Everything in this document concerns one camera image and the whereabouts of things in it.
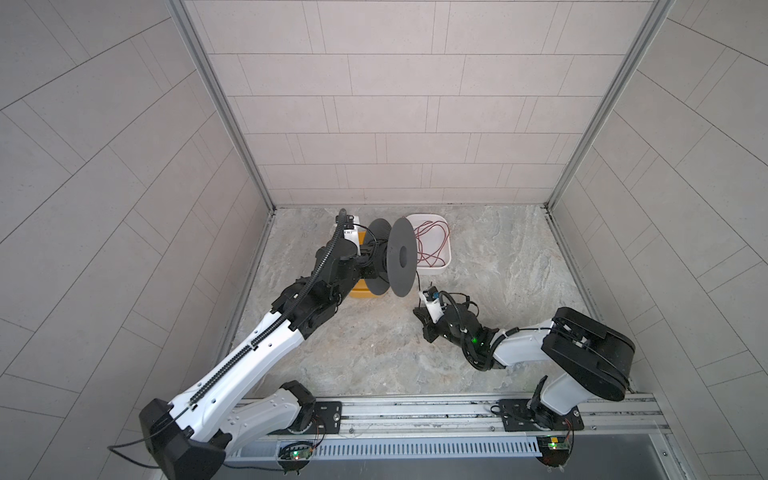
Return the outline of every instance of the floor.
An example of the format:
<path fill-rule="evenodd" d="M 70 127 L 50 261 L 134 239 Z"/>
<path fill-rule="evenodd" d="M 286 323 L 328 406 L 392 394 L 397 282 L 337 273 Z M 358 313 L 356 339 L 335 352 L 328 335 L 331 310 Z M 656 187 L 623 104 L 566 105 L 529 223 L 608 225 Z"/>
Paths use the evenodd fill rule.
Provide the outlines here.
<path fill-rule="evenodd" d="M 235 345 L 255 327 L 283 288 L 310 273 L 314 254 L 331 236 L 333 208 L 281 209 L 261 260 Z M 412 213 L 434 213 L 451 227 L 453 260 L 422 286 L 465 292 L 481 308 L 486 326 L 511 328 L 541 322 L 559 306 L 585 311 L 583 300 L 538 205 L 356 207 L 362 224 L 382 217 L 393 223 Z M 398 298 L 348 298 L 339 312 L 289 353 L 254 389 L 266 395 L 297 379 L 316 396 L 531 392 L 551 361 L 506 370 L 474 370 L 451 343 L 422 338 L 412 313 L 417 288 Z"/>

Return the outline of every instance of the yellow container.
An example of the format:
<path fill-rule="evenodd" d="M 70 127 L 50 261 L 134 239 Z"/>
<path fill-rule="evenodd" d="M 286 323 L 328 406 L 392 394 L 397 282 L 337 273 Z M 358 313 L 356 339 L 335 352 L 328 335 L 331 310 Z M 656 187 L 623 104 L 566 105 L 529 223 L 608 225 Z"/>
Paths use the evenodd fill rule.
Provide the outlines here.
<path fill-rule="evenodd" d="M 360 232 L 359 238 L 360 238 L 360 245 L 362 245 L 362 242 L 366 238 L 366 232 L 365 231 Z M 366 286 L 366 281 L 360 280 L 357 283 L 357 285 L 355 285 L 355 287 L 352 288 L 352 291 L 349 292 L 349 296 L 351 296 L 352 298 L 376 298 L 377 296 L 380 296 L 380 295 L 374 295 L 373 293 L 371 293 L 371 291 L 368 290 L 368 287 Z"/>

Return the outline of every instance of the wire spool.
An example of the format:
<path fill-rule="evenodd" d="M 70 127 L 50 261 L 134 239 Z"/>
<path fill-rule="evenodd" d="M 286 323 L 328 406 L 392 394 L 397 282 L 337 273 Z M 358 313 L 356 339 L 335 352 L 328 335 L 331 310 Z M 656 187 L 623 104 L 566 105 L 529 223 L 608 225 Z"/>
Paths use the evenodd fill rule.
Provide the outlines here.
<path fill-rule="evenodd" d="M 416 278 L 416 237 L 413 226 L 406 218 L 399 218 L 394 227 L 383 218 L 377 218 L 368 226 L 372 235 L 363 242 L 373 248 L 374 237 L 378 241 L 372 262 L 379 275 L 366 279 L 368 290 L 383 295 L 392 287 L 397 296 L 406 296 Z"/>

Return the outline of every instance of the gray wall tile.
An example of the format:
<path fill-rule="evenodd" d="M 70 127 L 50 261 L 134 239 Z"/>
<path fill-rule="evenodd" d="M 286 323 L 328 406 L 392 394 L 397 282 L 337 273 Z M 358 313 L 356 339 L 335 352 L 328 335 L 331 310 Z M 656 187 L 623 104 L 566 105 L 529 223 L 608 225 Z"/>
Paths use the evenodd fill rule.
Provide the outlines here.
<path fill-rule="evenodd" d="M 557 95 L 571 59 L 570 55 L 467 55 L 462 94 Z"/>
<path fill-rule="evenodd" d="M 319 2 L 326 53 L 431 53 L 432 2 Z M 376 18 L 376 22 L 361 22 Z"/>
<path fill-rule="evenodd" d="M 745 246 L 663 158 L 656 159 L 637 181 L 632 195 L 694 276 Z"/>
<path fill-rule="evenodd" d="M 128 314 L 128 318 L 123 323 L 123 328 L 131 333 L 139 335 L 145 340 L 163 348 L 165 340 L 168 338 L 168 332 L 159 326 L 145 319 L 133 310 Z"/>
<path fill-rule="evenodd" d="M 3 114 L 0 157 L 0 239 L 4 239 L 71 175 Z"/>
<path fill-rule="evenodd" d="M 31 330 L 0 319 L 0 369 L 3 372 L 32 338 L 33 333 Z"/>
<path fill-rule="evenodd" d="M 539 97 L 525 131 L 580 134 L 599 102 L 599 97 Z"/>
<path fill-rule="evenodd" d="M 211 115 L 200 127 L 200 136 L 208 147 L 210 154 L 214 156 L 216 165 L 221 165 L 224 158 L 232 150 L 232 140 L 224 129 L 224 123 L 218 113 Z"/>
<path fill-rule="evenodd" d="M 700 14 L 689 26 L 763 63 L 768 61 L 768 40 L 762 30 L 762 19 L 768 14 L 765 3 L 760 0 L 701 3 Z"/>
<path fill-rule="evenodd" d="M 571 218 L 571 214 L 568 213 L 565 202 L 558 203 L 554 208 L 553 214 L 558 219 L 563 235 L 568 239 L 568 246 L 573 253 L 576 267 L 583 269 L 592 260 L 592 254 L 589 252 L 589 248 L 587 248 L 587 243 L 581 238 L 581 234 L 576 227 L 576 223 Z"/>
<path fill-rule="evenodd" d="M 128 212 L 123 221 L 160 255 L 168 249 L 168 242 L 141 215 L 136 213 L 136 210 Z"/>
<path fill-rule="evenodd" d="M 761 339 L 768 334 L 764 313 L 768 265 L 758 263 L 710 292 L 717 308 L 728 319 L 763 368 L 768 366 L 768 347 Z"/>
<path fill-rule="evenodd" d="M 547 2 L 454 3 L 445 53 L 541 53 L 556 6 Z"/>
<path fill-rule="evenodd" d="M 740 379 L 711 386 L 710 392 L 723 410 L 733 430 L 742 440 L 744 448 L 750 454 L 761 475 L 768 474 L 768 458 L 764 445 L 756 444 L 751 439 L 763 427 L 761 419 L 761 400 L 768 395 L 768 376 L 765 372 L 754 373 Z"/>
<path fill-rule="evenodd" d="M 746 349 L 663 237 L 657 237 L 640 252 L 632 266 L 694 366 Z"/>
<path fill-rule="evenodd" d="M 622 58 L 621 55 L 575 55 L 558 95 L 602 96 Z"/>
<path fill-rule="evenodd" d="M 650 148 L 616 112 L 605 121 L 593 146 L 621 181 L 627 179 Z"/>
<path fill-rule="evenodd" d="M 700 367 L 697 371 L 704 381 L 704 385 L 712 386 L 762 370 L 751 353 L 742 352 Z"/>
<path fill-rule="evenodd" d="M 586 191 L 622 249 L 650 225 L 648 216 L 607 164 L 600 167 Z"/>
<path fill-rule="evenodd" d="M 335 97 L 342 133 L 423 132 L 427 97 Z"/>
<path fill-rule="evenodd" d="M 312 53 L 300 2 L 200 0 L 194 5 L 211 53 Z M 274 34 L 276 29 L 281 35 Z"/>
<path fill-rule="evenodd" d="M 685 101 L 724 49 L 689 28 L 665 22 L 639 69 Z"/>
<path fill-rule="evenodd" d="M 387 134 L 388 164 L 463 164 L 469 134 Z"/>
<path fill-rule="evenodd" d="M 763 162 L 768 161 L 766 81 L 768 65 L 742 55 L 696 109 Z"/>
<path fill-rule="evenodd" d="M 374 134 L 300 134 L 307 164 L 374 164 Z"/>
<path fill-rule="evenodd" d="M 556 134 L 481 134 L 479 164 L 545 164 L 558 142 Z"/>
<path fill-rule="evenodd" d="M 172 19 L 161 22 L 141 34 L 152 50 L 160 68 L 171 85 L 184 80 L 194 71 L 194 62 L 187 52 Z"/>
<path fill-rule="evenodd" d="M 160 349 L 121 329 L 30 478 L 95 478 Z"/>
<path fill-rule="evenodd" d="M 120 94 L 115 94 L 116 85 L 121 86 Z M 88 160 L 161 95 L 127 41 L 32 92 L 25 101 Z"/>
<path fill-rule="evenodd" d="M 120 225 L 8 373 L 81 391 L 159 261 L 147 242 Z"/>
<path fill-rule="evenodd" d="M 252 134 L 328 132 L 321 97 L 238 97 L 237 104 Z"/>
<path fill-rule="evenodd" d="M 67 142 L 59 137 L 23 100 L 10 104 L 2 113 L 7 115 L 13 123 L 29 135 L 43 150 L 47 151 L 70 174 L 74 174 L 85 163 L 82 157 L 72 150 L 72 147 L 67 145 Z"/>
<path fill-rule="evenodd" d="M 200 206 L 219 227 L 224 223 L 240 188 L 247 181 L 250 181 L 250 178 L 243 161 L 237 152 L 232 150 L 198 200 Z"/>
<path fill-rule="evenodd" d="M 352 94 L 352 88 L 349 86 L 350 66 L 346 55 L 238 57 L 251 95 Z"/>
<path fill-rule="evenodd" d="M 58 417 L 0 407 L 2 431 L 25 433 L 3 435 L 0 439 L 3 475 L 29 478 L 62 422 Z"/>
<path fill-rule="evenodd" d="M 607 225 L 598 228 L 587 245 L 625 317 L 634 319 L 654 305 Z"/>
<path fill-rule="evenodd" d="M 144 192 L 104 149 L 0 243 L 0 317 L 36 329 Z"/>
<path fill-rule="evenodd" d="M 168 18 L 151 0 L 52 0 L 56 11 L 92 57 Z"/>
<path fill-rule="evenodd" d="M 0 406 L 64 418 L 78 394 L 15 376 L 0 376 Z"/>
<path fill-rule="evenodd" d="M 189 215 L 136 301 L 136 313 L 170 331 L 213 242 L 197 216 Z"/>
<path fill-rule="evenodd" d="M 768 210 L 763 208 L 768 167 L 763 162 L 712 128 L 677 171 L 755 252 L 768 258 Z"/>
<path fill-rule="evenodd" d="M 512 133 L 524 101 L 521 97 L 440 97 L 437 131 Z"/>
<path fill-rule="evenodd" d="M 710 124 L 645 75 L 635 73 L 616 112 L 673 167 Z"/>
<path fill-rule="evenodd" d="M 350 55 L 348 93 L 458 95 L 464 70 L 461 55 Z"/>
<path fill-rule="evenodd" d="M 623 55 L 649 9 L 646 2 L 575 2 L 556 53 Z"/>
<path fill-rule="evenodd" d="M 580 233 L 585 232 L 599 215 L 598 209 L 594 207 L 587 192 L 577 181 L 571 181 L 568 184 L 568 188 L 563 193 L 563 203 L 568 207 Z"/>
<path fill-rule="evenodd" d="M 109 146 L 149 187 L 204 122 L 203 111 L 185 81 L 149 107 Z"/>
<path fill-rule="evenodd" d="M 0 105 L 6 106 L 74 67 L 74 62 L 26 2 L 3 2 Z"/>
<path fill-rule="evenodd" d="M 234 209 L 230 210 L 203 262 L 203 266 L 200 268 L 200 275 L 216 290 L 221 291 L 224 285 L 227 272 L 230 270 L 237 246 L 243 239 L 246 227 L 247 225 L 240 218 L 240 215 Z"/>
<path fill-rule="evenodd" d="M 213 175 L 197 147 L 188 141 L 134 210 L 170 243 Z"/>
<path fill-rule="evenodd" d="M 673 406 L 686 406 L 674 411 L 696 453 L 741 450 L 741 442 L 696 374 L 667 323 L 657 323 L 639 333 L 637 339 L 670 403 Z"/>
<path fill-rule="evenodd" d="M 697 280 L 699 280 L 699 284 L 705 291 L 711 292 L 760 262 L 762 262 L 762 259 L 757 256 L 754 250 L 744 247 L 716 266 L 713 266 L 711 270 L 697 278 Z"/>

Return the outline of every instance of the black cable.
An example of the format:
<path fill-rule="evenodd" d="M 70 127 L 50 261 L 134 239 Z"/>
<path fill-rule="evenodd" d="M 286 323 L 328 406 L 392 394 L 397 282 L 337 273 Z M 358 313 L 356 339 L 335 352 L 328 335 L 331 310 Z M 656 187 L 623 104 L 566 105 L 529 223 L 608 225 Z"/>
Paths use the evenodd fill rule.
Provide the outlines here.
<path fill-rule="evenodd" d="M 345 220 L 347 218 L 346 210 L 341 209 L 339 210 L 339 220 L 342 220 L 342 218 Z M 333 236 L 331 237 L 330 242 L 328 242 L 328 245 L 326 246 L 326 254 L 323 256 L 323 259 L 320 261 L 320 263 L 317 264 L 317 268 L 314 272 L 312 272 L 312 275 L 310 276 L 310 279 L 306 281 L 302 289 L 299 291 L 299 293 L 296 295 L 296 298 L 293 300 L 293 302 L 288 306 L 288 308 L 285 309 L 284 312 L 280 314 L 280 318 L 275 320 L 270 326 L 268 326 L 262 333 L 259 334 L 255 339 L 251 340 L 249 345 L 245 345 L 240 351 L 237 352 L 235 356 L 233 356 L 227 363 L 224 364 L 223 367 L 218 369 L 203 386 L 200 387 L 197 392 L 195 392 L 194 395 L 192 395 L 192 398 L 189 400 L 189 405 L 194 405 L 195 403 L 199 402 L 200 399 L 202 399 L 206 393 L 210 389 L 216 385 L 216 383 L 221 379 L 221 377 L 224 376 L 227 372 L 229 372 L 232 367 L 234 367 L 248 352 L 255 350 L 259 343 L 261 343 L 262 340 L 267 338 L 269 335 L 272 334 L 275 330 L 277 330 L 281 325 L 283 325 L 283 322 L 285 322 L 288 319 L 288 315 L 293 313 L 293 311 L 296 309 L 296 307 L 304 300 L 304 298 L 307 296 L 307 294 L 310 292 L 312 287 L 315 285 L 315 282 L 317 281 L 318 277 L 320 276 L 320 273 L 323 271 L 323 267 L 326 265 L 326 262 L 331 256 L 331 253 L 333 252 L 333 249 L 336 247 L 336 244 L 339 242 L 339 238 L 341 238 L 344 235 L 344 227 L 346 226 L 346 222 L 339 221 L 336 223 L 336 229 L 333 231 Z"/>
<path fill-rule="evenodd" d="M 618 373 L 619 375 L 621 375 L 621 377 L 624 379 L 624 381 L 625 381 L 627 384 L 629 384 L 629 378 L 627 378 L 627 376 L 626 376 L 625 374 L 623 374 L 623 373 L 621 372 L 621 370 L 619 370 L 619 368 L 618 368 L 617 366 L 615 366 L 615 365 L 614 365 L 614 363 L 613 363 L 612 361 L 610 361 L 609 359 L 605 358 L 605 357 L 604 357 L 604 356 L 603 356 L 603 355 L 602 355 L 600 352 L 598 352 L 597 350 L 593 349 L 592 347 L 590 347 L 590 346 L 589 346 L 589 345 L 587 345 L 586 343 L 583 343 L 581 340 L 577 339 L 575 336 L 566 335 L 564 332 L 562 332 L 562 331 L 560 331 L 560 330 L 552 330 L 552 331 L 553 331 L 553 332 L 555 332 L 555 333 L 557 333 L 559 336 L 562 336 L 562 337 L 563 337 L 563 338 L 565 338 L 565 339 L 569 339 L 569 340 L 570 340 L 570 341 L 572 341 L 572 342 L 578 342 L 578 343 L 580 343 L 580 344 L 581 344 L 581 346 L 583 346 L 585 349 L 589 350 L 590 352 L 592 352 L 592 353 L 594 353 L 595 355 L 597 355 L 598 357 L 600 357 L 600 358 L 601 358 L 601 359 L 602 359 L 604 362 L 606 362 L 608 365 L 610 365 L 610 366 L 614 367 L 614 369 L 616 370 L 616 373 Z"/>
<path fill-rule="evenodd" d="M 222 463 L 221 465 L 224 465 L 227 468 L 232 468 L 232 469 L 235 469 L 235 470 L 252 469 L 252 470 L 262 470 L 264 472 L 285 472 L 282 468 L 264 468 L 264 467 L 250 467 L 250 466 L 249 467 L 236 467 L 234 465 L 227 465 L 226 463 Z"/>
<path fill-rule="evenodd" d="M 118 457 L 121 457 L 121 458 L 123 458 L 125 460 L 128 460 L 130 463 L 132 463 L 134 465 L 138 465 L 138 466 L 144 467 L 144 468 L 155 468 L 155 469 L 158 469 L 160 467 L 158 467 L 157 465 L 147 465 L 145 463 L 137 462 L 136 460 L 133 460 L 132 458 L 129 458 L 126 455 L 123 455 L 122 453 L 118 452 L 117 449 L 122 449 L 124 447 L 130 447 L 131 445 L 136 445 L 137 443 L 142 443 L 142 442 L 146 442 L 149 439 L 153 439 L 154 437 L 160 435 L 165 429 L 167 429 L 169 425 L 175 423 L 179 419 L 179 417 L 181 417 L 187 410 L 189 410 L 189 407 L 187 407 L 184 410 L 182 410 L 180 414 L 176 415 L 175 419 L 173 419 L 170 422 L 168 422 L 165 425 L 163 425 L 160 428 L 160 430 L 157 430 L 152 435 L 149 435 L 148 437 L 144 437 L 141 440 L 135 440 L 133 442 L 121 443 L 119 445 L 108 445 L 107 446 L 107 450 L 109 450 L 110 452 L 114 453 Z"/>
<path fill-rule="evenodd" d="M 366 262 L 364 265 L 362 265 L 362 266 L 368 266 L 371 263 L 373 263 L 373 257 L 374 257 L 374 255 L 376 255 L 376 248 L 379 246 L 379 239 L 377 239 L 376 235 L 373 234 L 373 230 L 369 229 L 365 225 L 360 225 L 359 223 L 353 223 L 353 225 L 355 227 L 360 227 L 360 228 L 366 229 L 368 231 L 368 233 L 371 234 L 371 237 L 373 237 L 373 248 L 371 249 L 370 257 L 368 259 L 368 262 Z"/>
<path fill-rule="evenodd" d="M 421 296 L 422 278 L 420 277 L 418 270 L 416 271 L 416 280 L 419 282 L 419 308 L 421 308 L 422 307 L 422 296 Z"/>

